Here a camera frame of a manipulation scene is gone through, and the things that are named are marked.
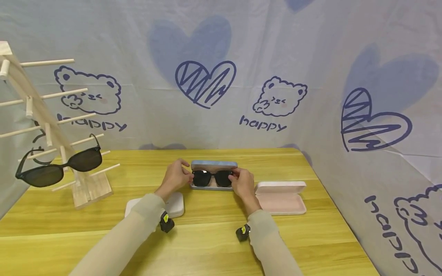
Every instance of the sunglasses temple arm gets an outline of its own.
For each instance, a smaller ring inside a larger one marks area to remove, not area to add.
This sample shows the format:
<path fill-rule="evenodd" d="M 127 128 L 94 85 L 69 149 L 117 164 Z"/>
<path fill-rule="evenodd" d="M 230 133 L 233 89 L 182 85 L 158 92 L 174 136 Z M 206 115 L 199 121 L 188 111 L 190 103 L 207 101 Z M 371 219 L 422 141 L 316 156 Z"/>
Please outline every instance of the sunglasses temple arm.
<path fill-rule="evenodd" d="M 100 146 L 100 143 L 98 143 L 98 139 L 97 139 L 97 137 L 93 134 L 93 133 L 91 133 L 90 135 L 89 135 L 89 137 L 94 137 L 95 138 L 95 142 L 97 142 L 97 146 Z"/>
<path fill-rule="evenodd" d="M 25 161 L 28 157 L 29 154 L 31 154 L 34 151 L 44 151 L 44 149 L 35 149 L 35 150 L 30 150 L 28 151 L 25 156 L 22 158 L 22 160 L 20 161 L 19 167 L 17 168 L 17 172 L 15 173 L 16 176 L 20 175 L 22 173 L 23 170 L 23 166 L 25 164 Z"/>

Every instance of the sunglasses lens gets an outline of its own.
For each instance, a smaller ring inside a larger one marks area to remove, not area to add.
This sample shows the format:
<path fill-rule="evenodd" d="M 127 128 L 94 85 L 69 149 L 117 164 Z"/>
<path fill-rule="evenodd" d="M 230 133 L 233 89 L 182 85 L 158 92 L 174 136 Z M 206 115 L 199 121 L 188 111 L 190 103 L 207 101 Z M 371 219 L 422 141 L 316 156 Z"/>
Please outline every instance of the sunglasses lens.
<path fill-rule="evenodd" d="M 61 179 L 63 179 L 63 169 L 49 165 L 29 171 L 23 180 L 29 185 L 42 188 L 54 185 Z"/>
<path fill-rule="evenodd" d="M 194 175 L 194 185 L 197 187 L 206 187 L 212 178 L 212 174 L 205 170 L 195 170 L 192 173 Z"/>
<path fill-rule="evenodd" d="M 74 170 L 86 172 L 101 165 L 103 158 L 95 148 L 79 152 L 69 159 L 69 166 Z"/>
<path fill-rule="evenodd" d="M 215 180 L 220 187 L 229 187 L 232 182 L 229 179 L 229 175 L 233 175 L 231 170 L 221 170 L 215 174 Z"/>

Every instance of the beige sleeve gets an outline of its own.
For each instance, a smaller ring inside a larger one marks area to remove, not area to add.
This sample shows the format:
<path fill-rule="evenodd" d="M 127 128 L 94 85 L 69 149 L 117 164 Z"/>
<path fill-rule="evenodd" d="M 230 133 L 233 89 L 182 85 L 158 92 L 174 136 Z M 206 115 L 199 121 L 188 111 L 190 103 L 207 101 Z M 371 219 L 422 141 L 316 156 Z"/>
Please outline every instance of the beige sleeve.
<path fill-rule="evenodd" d="M 130 214 L 84 256 L 70 275 L 120 275 L 135 251 L 155 231 L 164 207 L 159 196 L 145 195 L 132 207 Z"/>
<path fill-rule="evenodd" d="M 248 218 L 250 244 L 266 276 L 302 276 L 295 259 L 279 235 L 271 215 L 258 210 Z"/>

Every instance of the black sunglasses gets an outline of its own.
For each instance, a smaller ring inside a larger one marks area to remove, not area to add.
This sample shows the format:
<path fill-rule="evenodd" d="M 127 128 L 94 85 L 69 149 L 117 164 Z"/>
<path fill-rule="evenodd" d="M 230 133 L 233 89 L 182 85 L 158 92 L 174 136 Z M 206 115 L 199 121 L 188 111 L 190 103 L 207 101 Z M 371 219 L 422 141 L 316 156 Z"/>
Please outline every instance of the black sunglasses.
<path fill-rule="evenodd" d="M 214 174 L 206 170 L 194 170 L 192 173 L 194 175 L 193 183 L 197 187 L 206 187 L 210 183 L 212 175 L 215 177 L 219 187 L 229 187 L 232 185 L 229 179 L 229 175 L 233 175 L 231 170 L 220 170 Z"/>
<path fill-rule="evenodd" d="M 63 172 L 64 167 L 71 167 L 80 172 L 87 172 L 97 168 L 101 165 L 103 158 L 100 153 L 101 147 L 98 143 L 97 137 L 95 137 L 93 134 L 89 135 L 89 137 L 92 136 L 95 138 L 97 146 L 72 155 L 66 164 L 49 164 L 22 172 L 23 165 L 28 155 L 34 151 L 44 151 L 44 149 L 28 151 L 20 162 L 17 172 L 15 173 L 15 177 L 25 181 L 31 186 L 42 188 L 60 182 L 65 175 Z"/>

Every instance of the white fabric backdrop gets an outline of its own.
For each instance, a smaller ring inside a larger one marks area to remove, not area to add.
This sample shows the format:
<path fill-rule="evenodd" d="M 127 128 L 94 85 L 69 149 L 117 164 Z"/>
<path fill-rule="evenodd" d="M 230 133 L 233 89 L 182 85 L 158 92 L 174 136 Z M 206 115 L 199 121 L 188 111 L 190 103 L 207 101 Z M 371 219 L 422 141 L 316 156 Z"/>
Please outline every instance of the white fabric backdrop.
<path fill-rule="evenodd" d="M 27 69 L 42 94 L 89 88 L 47 100 L 60 120 L 98 113 L 63 126 L 72 141 L 299 148 L 382 275 L 442 275 L 440 1 L 0 4 L 21 61 L 75 58 Z M 33 125 L 22 106 L 0 116 L 5 132 Z M 2 139 L 6 205 L 26 188 L 15 160 L 42 137 Z"/>

